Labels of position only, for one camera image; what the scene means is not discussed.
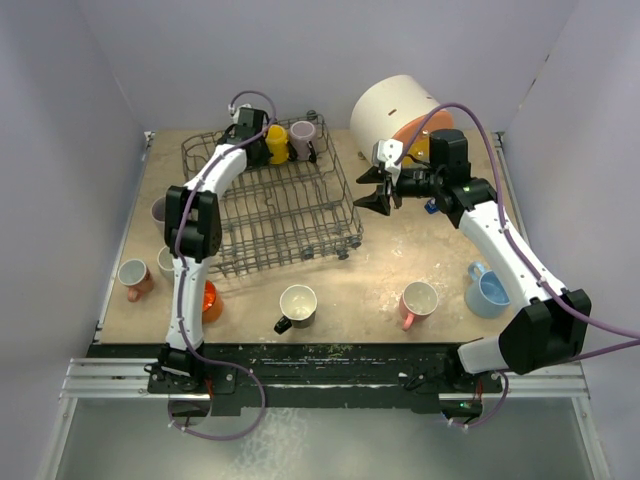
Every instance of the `wire dish rack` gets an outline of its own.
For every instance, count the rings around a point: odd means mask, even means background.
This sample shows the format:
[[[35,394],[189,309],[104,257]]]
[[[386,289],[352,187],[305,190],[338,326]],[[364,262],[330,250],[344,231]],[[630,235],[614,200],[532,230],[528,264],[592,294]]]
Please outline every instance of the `wire dish rack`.
[[[362,222],[322,115],[280,120],[316,125],[318,161],[298,160],[242,173],[220,201],[222,246],[210,273],[242,276],[314,257],[349,257],[362,243]],[[224,132],[195,135],[182,144],[185,180],[211,158]]]

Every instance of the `blue mug handle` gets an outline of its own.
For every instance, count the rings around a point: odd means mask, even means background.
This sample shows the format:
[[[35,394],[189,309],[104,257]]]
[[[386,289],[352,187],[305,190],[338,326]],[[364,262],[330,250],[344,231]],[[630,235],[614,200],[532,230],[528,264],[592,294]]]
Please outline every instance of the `blue mug handle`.
[[[480,262],[473,262],[471,265],[469,265],[468,272],[469,272],[469,276],[471,277],[471,280],[475,282],[482,275],[487,273],[487,269],[484,268],[484,265],[482,265]]]

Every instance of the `wooden table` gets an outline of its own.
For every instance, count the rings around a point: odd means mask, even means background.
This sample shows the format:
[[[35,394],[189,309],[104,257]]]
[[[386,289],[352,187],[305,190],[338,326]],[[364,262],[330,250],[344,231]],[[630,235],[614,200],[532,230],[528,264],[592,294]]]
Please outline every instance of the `wooden table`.
[[[194,131],[164,131],[156,134],[147,160],[131,225],[120,262],[144,260],[154,275],[155,289],[137,303],[127,301],[126,288],[119,283],[109,299],[102,343],[164,343],[169,325],[172,285],[158,271],[156,257],[164,242],[151,219],[150,208],[170,185],[182,185],[180,155],[182,142]],[[472,174],[492,183],[491,168],[477,132],[465,132],[469,139]],[[355,179],[368,167],[348,130],[331,135],[354,198],[371,193],[371,185],[357,185]],[[511,199],[507,212],[515,215]],[[335,256],[282,266],[217,280],[224,300],[222,316],[205,326],[207,342],[464,342],[495,335],[512,318],[508,309],[492,320],[473,315],[464,302],[471,283],[467,266],[484,259],[443,214],[429,215],[425,199],[405,199],[391,217],[360,210],[364,226],[362,246],[350,251],[344,261]],[[398,299],[412,281],[431,283],[439,295],[436,312],[409,332],[400,328]],[[280,318],[279,298],[292,284],[309,285],[318,297],[315,324],[304,330],[291,329],[284,335],[273,331]]]

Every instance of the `white wall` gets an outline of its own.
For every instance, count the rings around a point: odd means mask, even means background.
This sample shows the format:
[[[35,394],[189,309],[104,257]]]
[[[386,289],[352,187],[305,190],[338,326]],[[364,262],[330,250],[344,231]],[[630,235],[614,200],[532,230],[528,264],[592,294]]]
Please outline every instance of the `white wall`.
[[[78,2],[147,129],[226,125],[244,88],[344,127],[369,86],[409,73],[504,130],[576,0]]]
[[[32,479],[86,352],[141,127],[71,0],[0,4],[0,476]]]
[[[640,330],[640,3],[581,1],[522,109],[506,156],[534,250],[593,316]],[[585,351],[626,341],[589,329]],[[640,475],[640,349],[584,363],[618,479]]]

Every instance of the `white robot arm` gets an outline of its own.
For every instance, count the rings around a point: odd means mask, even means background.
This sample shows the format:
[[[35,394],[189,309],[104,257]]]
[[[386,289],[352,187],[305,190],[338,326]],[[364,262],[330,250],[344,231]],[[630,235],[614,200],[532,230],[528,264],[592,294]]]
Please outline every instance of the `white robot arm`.
[[[376,191],[354,204],[390,215],[392,199],[399,208],[403,197],[433,197],[440,211],[473,242],[496,272],[516,316],[500,335],[458,348],[456,360],[461,373],[512,370],[525,374],[578,355],[587,325],[560,308],[540,286],[508,243],[504,230],[509,230],[515,244],[565,303],[588,315],[589,297],[582,290],[569,291],[548,272],[512,228],[506,213],[506,224],[501,226],[495,190],[486,180],[471,176],[467,140],[462,132],[438,130],[431,133],[429,142],[429,163],[400,171],[402,144],[399,146],[397,140],[378,142],[373,149],[373,166],[357,180],[376,184]]]
[[[264,138],[268,115],[243,105],[232,112],[227,129],[200,172],[184,186],[166,194],[164,240],[173,255],[175,282],[171,322],[158,358],[165,372],[196,376],[198,364],[190,349],[204,342],[202,303],[213,256],[222,242],[218,199],[247,169],[266,165],[271,157]]]
[[[244,149],[234,150],[225,156],[227,150],[233,145],[224,144],[216,147],[211,159],[193,179],[185,183],[184,187],[189,191],[195,189],[198,192],[209,192],[215,194],[217,198],[222,198],[231,185],[231,182],[245,171],[247,168],[247,153]],[[221,158],[213,168],[214,160]],[[206,178],[203,172],[209,171]],[[194,348],[200,347],[204,342],[202,333],[202,300],[204,297],[204,287],[209,273],[212,256],[208,256],[199,262],[192,257],[185,257],[186,279],[183,291],[180,292],[180,272],[185,268],[180,258],[173,258],[173,271],[175,272],[175,282],[173,286],[173,303],[171,307],[171,323],[167,333],[167,343],[170,347],[178,350],[186,350],[187,345],[180,333],[178,317],[178,306],[184,317],[184,328],[186,330],[189,343]]]

